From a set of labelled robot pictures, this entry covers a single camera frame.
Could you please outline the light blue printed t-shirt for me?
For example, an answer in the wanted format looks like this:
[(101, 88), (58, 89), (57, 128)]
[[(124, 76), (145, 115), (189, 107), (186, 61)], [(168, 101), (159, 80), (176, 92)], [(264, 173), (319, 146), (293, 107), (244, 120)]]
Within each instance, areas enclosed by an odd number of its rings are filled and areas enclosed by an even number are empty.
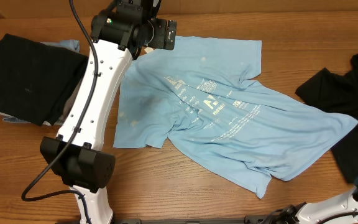
[(178, 37), (135, 60), (120, 89), (116, 148), (166, 140), (204, 168), (265, 195), (352, 131), (357, 120), (264, 87), (262, 42)]

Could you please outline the black t-shirt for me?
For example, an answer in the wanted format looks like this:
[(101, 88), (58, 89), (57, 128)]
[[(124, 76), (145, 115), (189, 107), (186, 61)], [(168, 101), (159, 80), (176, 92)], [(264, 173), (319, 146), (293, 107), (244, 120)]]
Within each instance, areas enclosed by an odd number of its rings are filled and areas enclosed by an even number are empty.
[[(358, 54), (351, 58), (352, 69), (337, 75), (327, 68), (300, 85), (295, 94), (307, 105), (328, 113), (341, 113), (358, 120)], [(358, 124), (331, 148), (346, 182), (358, 177)]]

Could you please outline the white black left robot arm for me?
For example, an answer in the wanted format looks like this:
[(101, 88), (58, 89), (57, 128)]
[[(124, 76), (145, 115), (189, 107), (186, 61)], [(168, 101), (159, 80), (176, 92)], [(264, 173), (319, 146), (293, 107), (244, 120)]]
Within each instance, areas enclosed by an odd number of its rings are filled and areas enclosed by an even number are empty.
[(62, 178), (80, 209), (80, 223), (113, 223), (107, 184), (115, 158), (102, 152), (112, 104), (143, 47), (172, 50), (177, 23), (157, 18), (160, 1), (113, 1), (93, 17), (89, 59), (73, 107), (55, 138), (42, 139), (47, 170)]

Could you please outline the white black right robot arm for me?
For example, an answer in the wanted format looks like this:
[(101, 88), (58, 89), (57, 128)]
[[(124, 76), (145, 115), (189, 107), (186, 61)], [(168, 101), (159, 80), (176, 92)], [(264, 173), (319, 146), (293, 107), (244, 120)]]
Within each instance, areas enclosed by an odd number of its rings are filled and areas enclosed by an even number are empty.
[(353, 189), (322, 202), (289, 208), (277, 223), (358, 223), (358, 177)]

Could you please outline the folded light blue garment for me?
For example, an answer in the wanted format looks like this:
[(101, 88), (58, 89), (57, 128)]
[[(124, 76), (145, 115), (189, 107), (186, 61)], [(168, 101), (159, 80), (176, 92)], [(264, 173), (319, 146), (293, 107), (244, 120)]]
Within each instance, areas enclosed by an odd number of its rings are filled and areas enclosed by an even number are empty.
[(59, 42), (43, 42), (43, 44), (53, 47), (63, 47), (74, 52), (80, 52), (80, 41), (75, 39), (61, 40)]

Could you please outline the folded grey garment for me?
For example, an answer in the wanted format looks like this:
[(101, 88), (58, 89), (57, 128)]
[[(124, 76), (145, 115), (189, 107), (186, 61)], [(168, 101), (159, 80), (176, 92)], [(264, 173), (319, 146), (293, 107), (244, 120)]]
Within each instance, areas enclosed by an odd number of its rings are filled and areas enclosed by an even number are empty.
[[(75, 98), (77, 96), (77, 93), (73, 93), (69, 99), (65, 102), (65, 105), (63, 107), (63, 113), (60, 115), (58, 120), (55, 122), (57, 125), (62, 125), (64, 121), (66, 120), (68, 113), (70, 112), (71, 108), (73, 107), (73, 104), (75, 102)], [(11, 115), (8, 115), (6, 113), (0, 112), (0, 115), (3, 116), (3, 121), (7, 123), (17, 123), (17, 124), (28, 124), (29, 121), (24, 121), (22, 119), (13, 117)]]

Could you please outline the folded black garment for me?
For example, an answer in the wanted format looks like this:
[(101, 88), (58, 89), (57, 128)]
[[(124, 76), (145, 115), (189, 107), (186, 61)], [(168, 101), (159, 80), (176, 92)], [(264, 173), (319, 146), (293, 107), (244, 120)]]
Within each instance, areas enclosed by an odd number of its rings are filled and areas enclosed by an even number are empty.
[(0, 40), (0, 112), (55, 124), (85, 74), (88, 57), (6, 34)]

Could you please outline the cardboard back wall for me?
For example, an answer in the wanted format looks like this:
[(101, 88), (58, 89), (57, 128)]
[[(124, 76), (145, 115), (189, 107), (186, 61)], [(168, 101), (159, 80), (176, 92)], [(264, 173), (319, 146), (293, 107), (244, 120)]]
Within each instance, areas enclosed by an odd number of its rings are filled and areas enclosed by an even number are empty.
[[(159, 14), (358, 11), (358, 0), (162, 0)], [(0, 0), (0, 19), (70, 17), (68, 0)]]

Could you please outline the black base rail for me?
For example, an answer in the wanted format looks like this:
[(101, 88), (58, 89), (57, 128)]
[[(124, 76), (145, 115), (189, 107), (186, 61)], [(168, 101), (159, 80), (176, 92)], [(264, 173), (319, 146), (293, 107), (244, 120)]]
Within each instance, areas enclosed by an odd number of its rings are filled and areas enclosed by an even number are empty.
[(200, 220), (141, 220), (112, 218), (110, 224), (259, 224), (273, 223), (273, 215), (248, 215), (244, 218), (210, 218)]

